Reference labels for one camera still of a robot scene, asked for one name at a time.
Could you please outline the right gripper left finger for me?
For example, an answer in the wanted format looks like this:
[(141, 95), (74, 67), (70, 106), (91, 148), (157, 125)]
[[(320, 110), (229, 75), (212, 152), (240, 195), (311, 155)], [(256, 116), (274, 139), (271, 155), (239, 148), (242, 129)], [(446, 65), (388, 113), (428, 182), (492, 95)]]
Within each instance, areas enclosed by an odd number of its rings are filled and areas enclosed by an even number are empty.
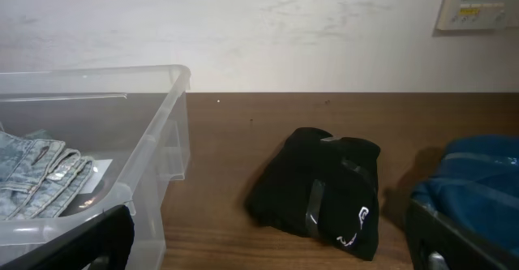
[(118, 205), (19, 258), (2, 270), (124, 270), (135, 238), (130, 210)]

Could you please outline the light blue jeans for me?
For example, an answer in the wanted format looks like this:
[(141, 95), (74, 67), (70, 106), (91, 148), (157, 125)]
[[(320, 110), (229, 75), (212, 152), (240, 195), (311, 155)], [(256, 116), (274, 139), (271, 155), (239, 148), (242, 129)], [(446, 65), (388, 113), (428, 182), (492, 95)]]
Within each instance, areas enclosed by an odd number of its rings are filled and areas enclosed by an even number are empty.
[(1, 133), (1, 219), (60, 216), (93, 174), (94, 159), (45, 131)]

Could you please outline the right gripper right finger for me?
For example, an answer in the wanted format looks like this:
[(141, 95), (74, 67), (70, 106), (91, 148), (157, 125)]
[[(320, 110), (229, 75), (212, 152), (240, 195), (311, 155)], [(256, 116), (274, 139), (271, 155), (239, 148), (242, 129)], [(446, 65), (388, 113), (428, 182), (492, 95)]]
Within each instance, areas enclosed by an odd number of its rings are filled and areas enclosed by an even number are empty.
[(418, 270), (518, 269), (518, 258), (416, 200), (405, 214), (405, 236)]

